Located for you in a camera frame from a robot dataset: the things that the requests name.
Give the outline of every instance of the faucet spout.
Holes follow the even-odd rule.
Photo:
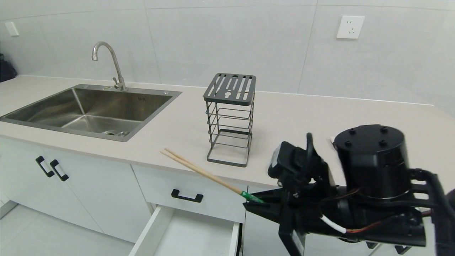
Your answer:
[[[114,61],[114,66],[115,66],[115,69],[116,69],[117,75],[118,75],[118,83],[116,82],[115,88],[120,89],[120,91],[126,91],[125,80],[123,80],[123,76],[121,75],[120,67],[118,66],[117,57],[115,55],[114,49],[108,43],[103,42],[103,41],[97,42],[95,44],[95,46],[93,47],[91,59],[94,61],[98,60],[98,49],[100,48],[100,46],[105,46],[112,55],[112,60]]]

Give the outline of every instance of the sink drain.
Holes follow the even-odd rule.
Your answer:
[[[127,136],[128,134],[129,134],[129,132],[119,132],[119,133],[116,134],[116,136],[118,136],[118,137],[125,137],[125,136]]]
[[[115,135],[115,131],[105,131],[105,132],[102,132],[102,134],[114,136]]]
[[[105,132],[102,132],[101,134],[105,134],[105,135],[112,135],[112,136],[118,136],[118,137],[125,137],[127,136],[128,134],[130,134],[130,132],[116,132],[116,131],[105,131]]]

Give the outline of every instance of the floor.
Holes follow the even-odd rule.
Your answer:
[[[0,220],[1,256],[127,256],[133,246],[22,205]]]

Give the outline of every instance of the black metal rack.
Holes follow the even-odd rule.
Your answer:
[[[256,77],[218,73],[204,93],[210,150],[207,161],[245,167],[253,137]]]

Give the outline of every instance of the countertop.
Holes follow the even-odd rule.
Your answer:
[[[19,76],[0,83],[0,116],[77,84],[112,86],[112,81]],[[409,163],[439,175],[446,193],[455,188],[455,119],[431,105],[337,97],[256,92],[253,141],[248,166],[233,167],[207,162],[204,87],[170,86],[127,82],[128,87],[180,91],[127,142],[0,122],[0,136],[78,154],[111,159],[188,174],[193,171],[160,154],[170,148],[202,168],[228,181],[248,185],[276,186],[267,175],[272,152],[282,142],[306,147],[307,132],[313,133],[316,151],[329,164],[337,184],[344,175],[329,138],[364,124],[395,127],[405,134]]]

